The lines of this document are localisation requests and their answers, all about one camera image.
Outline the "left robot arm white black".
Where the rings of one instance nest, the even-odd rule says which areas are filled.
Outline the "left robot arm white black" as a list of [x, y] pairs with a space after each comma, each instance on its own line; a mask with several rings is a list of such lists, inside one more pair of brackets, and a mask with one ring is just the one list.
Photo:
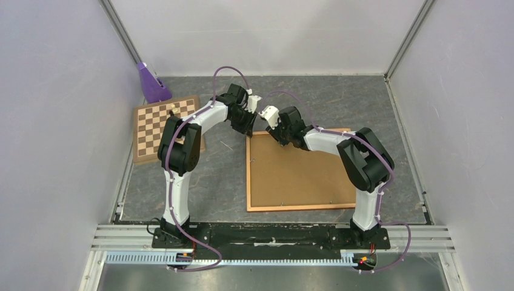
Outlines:
[[166, 208], [159, 226], [175, 247], [184, 247], [190, 240], [190, 231], [184, 227], [190, 219], [189, 182], [199, 162], [203, 134], [229, 121], [233, 130], [251, 137], [260, 100], [250, 89], [231, 84], [227, 93], [214, 96], [199, 110], [166, 120], [158, 148], [166, 182]]

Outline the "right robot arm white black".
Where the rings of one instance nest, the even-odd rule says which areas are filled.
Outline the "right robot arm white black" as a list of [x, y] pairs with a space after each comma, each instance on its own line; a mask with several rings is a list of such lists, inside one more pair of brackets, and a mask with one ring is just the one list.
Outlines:
[[316, 124], [307, 125], [299, 110], [290, 106], [279, 110], [267, 106], [258, 113], [268, 123], [266, 131], [281, 145], [338, 155], [350, 182], [356, 189], [355, 212], [350, 220], [350, 240], [366, 247], [379, 238], [378, 196], [393, 177], [392, 157], [374, 131], [337, 132]]

